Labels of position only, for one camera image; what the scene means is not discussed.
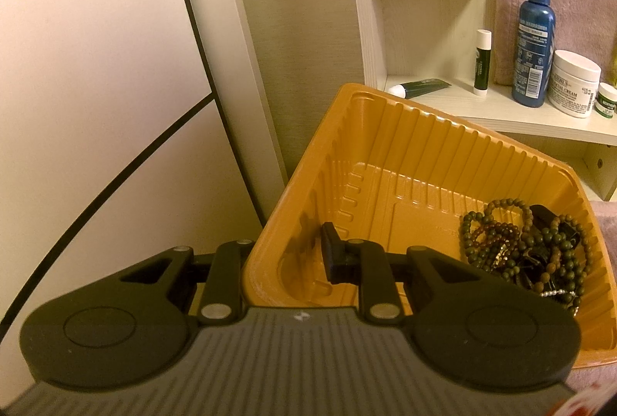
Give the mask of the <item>large white cream jar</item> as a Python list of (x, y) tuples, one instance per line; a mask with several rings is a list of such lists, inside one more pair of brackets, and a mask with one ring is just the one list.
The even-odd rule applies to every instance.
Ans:
[(576, 52), (554, 52), (547, 96), (550, 103), (567, 115), (587, 118), (598, 90), (600, 66)]

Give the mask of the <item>orange plastic tray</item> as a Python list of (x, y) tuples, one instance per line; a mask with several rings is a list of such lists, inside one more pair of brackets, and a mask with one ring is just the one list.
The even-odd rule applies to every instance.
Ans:
[(342, 239), (390, 253), (426, 246), (461, 258), (468, 211), (519, 199), (569, 214), (589, 234), (592, 271), (576, 319), (579, 368), (616, 360), (616, 282), (592, 206), (567, 164), (495, 131), (359, 84), (326, 112), (243, 271), (259, 307), (347, 307), (352, 285), (332, 285), (320, 248), (324, 223)]

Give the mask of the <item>blue spray bottle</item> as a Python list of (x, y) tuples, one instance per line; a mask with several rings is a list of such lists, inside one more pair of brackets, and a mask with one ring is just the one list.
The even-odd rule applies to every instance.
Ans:
[(554, 46), (555, 13), (550, 0), (525, 0), (519, 10), (512, 97), (529, 108), (545, 102)]

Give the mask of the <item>black hair clips in tray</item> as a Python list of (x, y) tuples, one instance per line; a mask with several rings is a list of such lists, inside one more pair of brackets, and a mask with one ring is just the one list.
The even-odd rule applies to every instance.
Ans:
[(586, 240), (586, 230), (570, 214), (554, 214), (539, 204), (530, 207), (531, 231), (523, 235), (524, 248), (516, 259), (514, 283), (542, 297), (561, 296), (567, 302), (582, 296), (586, 263), (575, 255)]

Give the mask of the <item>dark green lying tube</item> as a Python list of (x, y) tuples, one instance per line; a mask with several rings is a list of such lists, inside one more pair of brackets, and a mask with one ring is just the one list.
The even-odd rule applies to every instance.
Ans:
[(391, 96), (400, 99), (415, 99), (438, 90), (446, 89), (450, 83), (439, 79), (424, 79), (413, 82), (395, 84), (387, 89)]

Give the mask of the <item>green white lip balm stick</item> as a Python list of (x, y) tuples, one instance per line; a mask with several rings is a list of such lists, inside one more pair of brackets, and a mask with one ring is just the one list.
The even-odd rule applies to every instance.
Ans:
[(491, 59), (492, 32), (485, 29), (479, 29), (476, 37), (476, 64), (474, 80), (474, 94), (476, 96), (486, 96)]

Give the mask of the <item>small white green jar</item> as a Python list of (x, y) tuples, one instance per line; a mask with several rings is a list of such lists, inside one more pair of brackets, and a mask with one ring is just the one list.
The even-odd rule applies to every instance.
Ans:
[(609, 120), (616, 114), (617, 88), (601, 82), (594, 102), (594, 110)]

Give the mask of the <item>cream wooden shelf unit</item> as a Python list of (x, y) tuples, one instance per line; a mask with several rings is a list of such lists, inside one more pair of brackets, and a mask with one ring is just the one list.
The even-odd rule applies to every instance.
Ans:
[(447, 89), (421, 102), (485, 128), (511, 134), (574, 168), (591, 199), (616, 199), (616, 122), (571, 117), (546, 103), (526, 108), (506, 86), (473, 93), (476, 35), (493, 30), (496, 0), (356, 0), (364, 82), (387, 90), (420, 79)]

